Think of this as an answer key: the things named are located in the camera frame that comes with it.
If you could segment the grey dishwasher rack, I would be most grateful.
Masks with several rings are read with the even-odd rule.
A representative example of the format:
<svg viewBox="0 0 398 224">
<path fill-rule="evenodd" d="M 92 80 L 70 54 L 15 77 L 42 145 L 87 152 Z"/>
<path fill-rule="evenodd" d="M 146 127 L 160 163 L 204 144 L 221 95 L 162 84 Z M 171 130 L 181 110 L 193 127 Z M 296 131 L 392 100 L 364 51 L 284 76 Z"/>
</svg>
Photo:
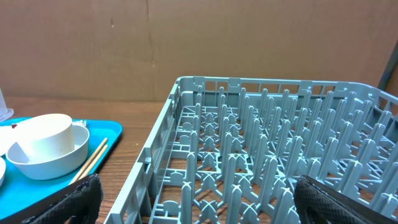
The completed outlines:
<svg viewBox="0 0 398 224">
<path fill-rule="evenodd" d="M 397 220 L 397 98 L 354 82 L 180 77 L 107 223 L 298 223 L 308 175 Z"/>
</svg>

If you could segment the teal plastic tray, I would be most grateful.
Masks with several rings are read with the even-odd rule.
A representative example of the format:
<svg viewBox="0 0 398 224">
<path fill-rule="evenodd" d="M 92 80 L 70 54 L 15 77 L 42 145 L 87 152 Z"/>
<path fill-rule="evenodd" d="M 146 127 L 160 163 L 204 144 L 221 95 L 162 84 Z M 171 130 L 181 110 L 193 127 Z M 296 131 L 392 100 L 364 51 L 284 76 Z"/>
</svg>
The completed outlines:
<svg viewBox="0 0 398 224">
<path fill-rule="evenodd" d="M 90 132 L 86 160 L 91 157 L 104 139 L 107 140 L 107 149 L 89 171 L 92 174 L 106 161 L 112 147 L 117 144 L 123 127 L 115 121 L 89 119 L 86 120 L 84 127 Z M 15 165 L 8 161 L 6 155 L 4 155 L 4 160 L 6 162 L 6 173 L 1 186 L 1 219 L 11 216 L 65 188 L 86 162 L 85 160 L 77 169 L 61 177 L 49 180 L 34 180 L 26 177 Z"/>
</svg>

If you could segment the grey bowl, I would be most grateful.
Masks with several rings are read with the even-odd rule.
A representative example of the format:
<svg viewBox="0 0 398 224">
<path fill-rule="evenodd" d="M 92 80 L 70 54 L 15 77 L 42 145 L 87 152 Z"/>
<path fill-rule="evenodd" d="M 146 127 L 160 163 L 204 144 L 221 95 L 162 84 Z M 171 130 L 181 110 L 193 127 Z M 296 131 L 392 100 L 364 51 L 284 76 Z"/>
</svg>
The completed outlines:
<svg viewBox="0 0 398 224">
<path fill-rule="evenodd" d="M 49 180 L 66 175 L 77 169 L 88 156 L 89 130 L 80 125 L 73 125 L 75 149 L 64 156 L 46 162 L 31 162 L 21 147 L 14 143 L 6 153 L 6 158 L 26 177 L 34 180 Z"/>
</svg>

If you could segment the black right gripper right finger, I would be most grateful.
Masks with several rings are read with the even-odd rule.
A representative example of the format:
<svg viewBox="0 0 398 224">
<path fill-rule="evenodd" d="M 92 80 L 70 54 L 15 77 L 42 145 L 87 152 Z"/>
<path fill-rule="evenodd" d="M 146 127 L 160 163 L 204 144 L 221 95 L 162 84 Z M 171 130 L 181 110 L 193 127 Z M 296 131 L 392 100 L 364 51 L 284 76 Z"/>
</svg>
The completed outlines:
<svg viewBox="0 0 398 224">
<path fill-rule="evenodd" d="M 307 175 L 298 178 L 294 204 L 302 223 L 397 223 Z"/>
</svg>

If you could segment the clear plastic bin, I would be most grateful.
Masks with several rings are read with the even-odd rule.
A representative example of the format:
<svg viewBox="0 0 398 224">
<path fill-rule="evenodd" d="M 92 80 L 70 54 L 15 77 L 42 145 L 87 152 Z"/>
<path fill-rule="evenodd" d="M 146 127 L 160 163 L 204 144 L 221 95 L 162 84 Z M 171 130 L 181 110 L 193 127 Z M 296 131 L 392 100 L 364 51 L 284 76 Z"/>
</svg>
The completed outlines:
<svg viewBox="0 0 398 224">
<path fill-rule="evenodd" d="M 3 93 L 0 90 L 0 122 L 9 119 L 13 114 L 14 110 L 7 107 Z"/>
</svg>

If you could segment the white paper cup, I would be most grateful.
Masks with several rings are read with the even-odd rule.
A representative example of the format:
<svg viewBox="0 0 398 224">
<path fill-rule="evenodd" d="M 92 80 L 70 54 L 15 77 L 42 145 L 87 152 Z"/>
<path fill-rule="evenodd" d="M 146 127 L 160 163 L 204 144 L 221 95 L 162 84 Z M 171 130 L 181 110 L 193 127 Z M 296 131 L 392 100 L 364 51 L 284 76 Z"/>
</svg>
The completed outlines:
<svg viewBox="0 0 398 224">
<path fill-rule="evenodd" d="M 16 142 L 33 163 L 64 156 L 75 149 L 72 118 L 52 113 L 36 116 L 17 124 Z"/>
</svg>

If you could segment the large white dirty plate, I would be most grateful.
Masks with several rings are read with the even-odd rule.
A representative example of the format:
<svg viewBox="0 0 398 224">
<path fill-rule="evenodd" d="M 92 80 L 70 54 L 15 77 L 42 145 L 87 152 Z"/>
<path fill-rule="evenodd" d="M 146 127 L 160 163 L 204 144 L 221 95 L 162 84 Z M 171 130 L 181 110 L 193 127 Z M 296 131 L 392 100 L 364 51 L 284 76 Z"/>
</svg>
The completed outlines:
<svg viewBox="0 0 398 224">
<path fill-rule="evenodd" d="M 9 126 L 1 126 L 0 135 L 0 151 L 1 156 L 4 156 L 12 145 L 17 142 L 16 131 L 14 130 L 17 124 L 11 124 Z"/>
</svg>

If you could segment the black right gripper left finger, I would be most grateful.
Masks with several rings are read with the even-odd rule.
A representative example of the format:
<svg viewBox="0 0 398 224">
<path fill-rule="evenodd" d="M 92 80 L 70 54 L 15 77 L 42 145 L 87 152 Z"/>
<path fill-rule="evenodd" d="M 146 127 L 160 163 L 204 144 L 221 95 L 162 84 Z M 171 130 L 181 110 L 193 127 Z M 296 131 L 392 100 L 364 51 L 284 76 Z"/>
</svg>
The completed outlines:
<svg viewBox="0 0 398 224">
<path fill-rule="evenodd" d="M 102 199 L 100 177 L 94 173 L 1 219 L 1 223 L 95 223 Z"/>
</svg>

